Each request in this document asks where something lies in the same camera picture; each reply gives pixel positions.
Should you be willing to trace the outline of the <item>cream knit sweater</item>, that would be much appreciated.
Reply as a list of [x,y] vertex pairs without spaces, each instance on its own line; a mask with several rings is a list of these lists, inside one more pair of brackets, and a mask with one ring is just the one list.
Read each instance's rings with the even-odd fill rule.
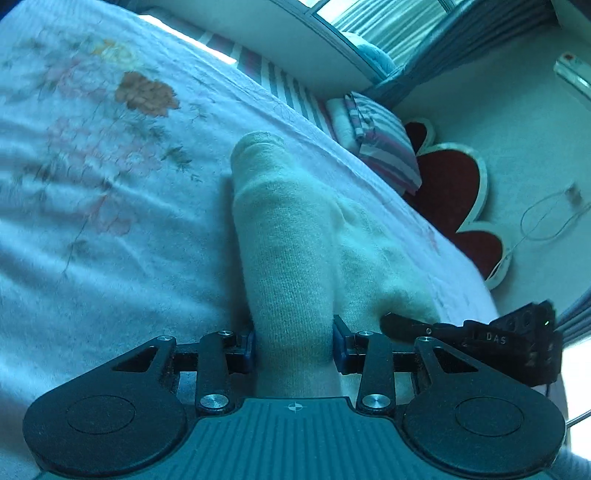
[[375,330],[390,312],[439,321],[402,243],[361,205],[298,166],[280,137],[246,135],[230,165],[259,396],[345,394],[332,360],[335,316],[353,330]]

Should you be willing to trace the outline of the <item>red heart-shaped headboard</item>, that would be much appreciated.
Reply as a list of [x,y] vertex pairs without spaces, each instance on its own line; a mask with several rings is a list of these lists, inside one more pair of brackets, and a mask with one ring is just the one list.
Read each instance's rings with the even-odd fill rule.
[[405,129],[423,180],[405,199],[473,262],[488,289],[497,288],[509,270],[512,247],[504,227],[481,218],[490,189],[485,160],[465,144],[437,142],[425,118],[408,121]]

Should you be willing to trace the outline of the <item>striped folded pillow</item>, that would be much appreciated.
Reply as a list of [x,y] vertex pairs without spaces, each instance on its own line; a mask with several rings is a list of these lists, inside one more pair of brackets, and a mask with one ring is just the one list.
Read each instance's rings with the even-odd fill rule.
[[399,195],[417,192],[422,186],[417,155],[396,115],[356,92],[329,100],[327,110],[339,145]]

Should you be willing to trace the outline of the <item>striped bed sheet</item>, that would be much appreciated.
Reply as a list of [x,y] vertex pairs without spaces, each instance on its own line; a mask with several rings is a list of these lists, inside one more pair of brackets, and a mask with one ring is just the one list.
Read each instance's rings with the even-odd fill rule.
[[318,99],[304,83],[266,57],[222,35],[180,20],[163,9],[151,8],[140,13],[139,17],[239,70],[291,110],[307,118],[329,138],[334,140],[337,138],[325,109],[325,103]]

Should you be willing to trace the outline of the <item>blue blanket on windowsill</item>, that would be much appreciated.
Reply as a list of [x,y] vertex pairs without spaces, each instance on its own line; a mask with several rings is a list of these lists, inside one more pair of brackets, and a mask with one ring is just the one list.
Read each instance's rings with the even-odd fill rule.
[[397,66],[393,59],[381,48],[354,33],[342,32],[342,35],[344,35],[346,39],[356,47],[360,54],[365,57],[370,65],[373,65],[382,75],[389,76],[396,71]]

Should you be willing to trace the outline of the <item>white air conditioner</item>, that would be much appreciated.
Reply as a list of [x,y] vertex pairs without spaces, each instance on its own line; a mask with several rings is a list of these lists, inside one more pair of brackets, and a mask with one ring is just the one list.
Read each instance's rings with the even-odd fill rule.
[[590,64],[570,52],[561,54],[553,71],[557,78],[581,101],[590,102]]

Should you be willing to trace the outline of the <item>floral white bedspread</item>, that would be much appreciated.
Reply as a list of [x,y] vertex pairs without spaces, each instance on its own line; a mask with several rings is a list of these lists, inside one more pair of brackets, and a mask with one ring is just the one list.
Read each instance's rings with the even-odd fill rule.
[[1,22],[1,475],[33,479],[29,405],[161,334],[252,320],[230,157],[266,132],[398,239],[439,321],[497,310],[476,267],[354,155],[249,77],[102,1]]

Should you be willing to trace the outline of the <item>wall socket with plug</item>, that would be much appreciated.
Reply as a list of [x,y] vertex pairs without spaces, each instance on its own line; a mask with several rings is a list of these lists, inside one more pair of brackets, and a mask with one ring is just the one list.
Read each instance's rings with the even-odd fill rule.
[[577,208],[582,204],[583,198],[579,186],[575,182],[571,182],[564,191],[565,198],[573,208]]

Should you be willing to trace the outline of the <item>window with grey frame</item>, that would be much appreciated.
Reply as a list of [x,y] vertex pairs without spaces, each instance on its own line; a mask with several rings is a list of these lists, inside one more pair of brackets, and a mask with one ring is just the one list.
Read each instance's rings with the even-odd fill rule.
[[276,1],[305,25],[335,41],[346,52],[356,50],[372,64],[374,48],[400,68],[420,43],[462,5],[447,0]]

